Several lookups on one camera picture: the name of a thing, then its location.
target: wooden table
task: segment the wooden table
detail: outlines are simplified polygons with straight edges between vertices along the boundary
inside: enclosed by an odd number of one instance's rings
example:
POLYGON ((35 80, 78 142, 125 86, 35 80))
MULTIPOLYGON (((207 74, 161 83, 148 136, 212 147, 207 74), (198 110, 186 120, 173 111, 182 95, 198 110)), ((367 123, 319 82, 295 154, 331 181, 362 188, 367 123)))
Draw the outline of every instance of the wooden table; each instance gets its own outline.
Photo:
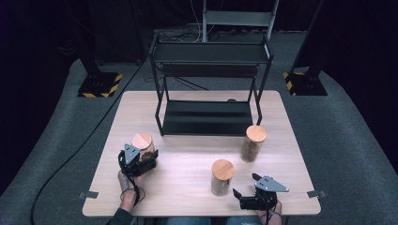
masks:
MULTIPOLYGON (((170 92, 173 99, 194 100, 243 100, 247 95, 248 91, 170 92)), ((85 200, 83 213, 86 216, 107 217, 115 213, 121 192, 116 178, 119 171, 117 155, 124 143, 130 143, 132 136, 141 131, 152 135, 159 157, 157 168, 145 180, 145 199, 134 208, 136 216, 254 215, 252 210, 240 209, 232 192, 235 188, 243 196, 252 196, 252 173, 269 175, 290 189, 289 192, 278 193, 284 215, 316 215, 320 212, 318 199, 307 196, 314 187, 278 92, 265 91, 261 98, 261 126, 267 130, 268 136, 253 163, 240 158, 243 137, 161 136, 155 120, 157 103, 154 91, 124 93, 90 188, 99 195, 97 199, 85 200), (221 158, 231 161, 236 171, 228 194, 217 197, 210 189, 211 166, 221 158)), ((251 105, 253 121, 256 121, 254 102, 251 105)))

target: sleeve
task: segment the sleeve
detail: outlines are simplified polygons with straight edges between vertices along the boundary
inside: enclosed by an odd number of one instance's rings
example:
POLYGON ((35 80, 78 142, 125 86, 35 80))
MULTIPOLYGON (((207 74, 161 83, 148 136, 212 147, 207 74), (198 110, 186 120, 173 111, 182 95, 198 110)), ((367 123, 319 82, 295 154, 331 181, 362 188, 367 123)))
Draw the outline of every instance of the sleeve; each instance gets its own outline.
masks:
POLYGON ((118 208, 107 225, 130 225, 134 217, 124 209, 118 208))

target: metal rack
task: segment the metal rack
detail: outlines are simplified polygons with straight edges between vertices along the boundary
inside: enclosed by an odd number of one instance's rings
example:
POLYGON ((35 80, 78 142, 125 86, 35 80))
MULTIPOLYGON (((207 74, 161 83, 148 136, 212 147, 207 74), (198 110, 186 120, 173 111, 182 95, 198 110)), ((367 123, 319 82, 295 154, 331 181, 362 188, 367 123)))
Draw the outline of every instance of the metal rack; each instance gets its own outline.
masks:
POLYGON ((250 110, 251 97, 257 106, 258 120, 262 114, 259 101, 263 93, 273 54, 264 38, 258 43, 233 42, 163 42, 155 36, 149 49, 149 60, 158 94, 155 114, 161 135, 224 135, 244 136, 253 124, 250 110), (157 67, 162 73, 159 84, 157 67), (262 76, 257 91, 255 80, 262 76), (247 100, 194 101, 171 99, 167 78, 245 78, 252 84, 247 100), (167 106, 163 123, 159 118, 164 94, 167 106))

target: yellow and black hazard tape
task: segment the yellow and black hazard tape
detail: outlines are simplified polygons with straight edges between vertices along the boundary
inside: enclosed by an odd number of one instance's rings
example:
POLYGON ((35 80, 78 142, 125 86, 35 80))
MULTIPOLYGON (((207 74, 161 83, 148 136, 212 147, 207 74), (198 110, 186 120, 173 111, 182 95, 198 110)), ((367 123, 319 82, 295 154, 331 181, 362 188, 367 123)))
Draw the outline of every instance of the yellow and black hazard tape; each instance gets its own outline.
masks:
MULTIPOLYGON (((305 75, 305 73, 294 73, 294 75, 305 75)), ((294 87, 292 79, 291 79, 291 76, 293 76, 293 75, 289 72, 284 72, 283 76, 284 76, 284 81, 286 82, 286 85, 287 85, 287 90, 289 90, 290 95, 296 96, 297 93, 295 91, 295 87, 294 87)))
POLYGON ((84 97, 84 98, 108 98, 112 97, 115 92, 117 87, 119 86, 120 80, 122 79, 123 75, 119 74, 115 78, 115 82, 110 88, 109 92, 101 92, 101 93, 94 93, 94 92, 83 92, 79 93, 78 97, 84 97))

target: hazard stripe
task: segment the hazard stripe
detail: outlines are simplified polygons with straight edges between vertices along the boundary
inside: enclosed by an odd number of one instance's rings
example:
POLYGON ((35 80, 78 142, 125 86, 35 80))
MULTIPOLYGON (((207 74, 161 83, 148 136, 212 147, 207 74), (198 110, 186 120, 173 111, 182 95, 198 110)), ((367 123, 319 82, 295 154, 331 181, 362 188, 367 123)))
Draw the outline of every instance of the hazard stripe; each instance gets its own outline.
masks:
POLYGON ((108 98, 108 97, 112 97, 116 90, 117 87, 120 84, 120 80, 122 79, 123 75, 119 74, 116 78, 115 78, 115 82, 111 87, 111 90, 109 92, 102 92, 102 93, 79 93, 78 97, 84 97, 84 98, 108 98))
POLYGON ((284 72, 283 73, 283 77, 284 77, 284 81, 286 82, 287 90, 289 91, 290 95, 291 96, 295 96, 296 93, 295 93, 295 90, 293 88, 293 84, 290 81, 289 73, 288 72, 284 72))

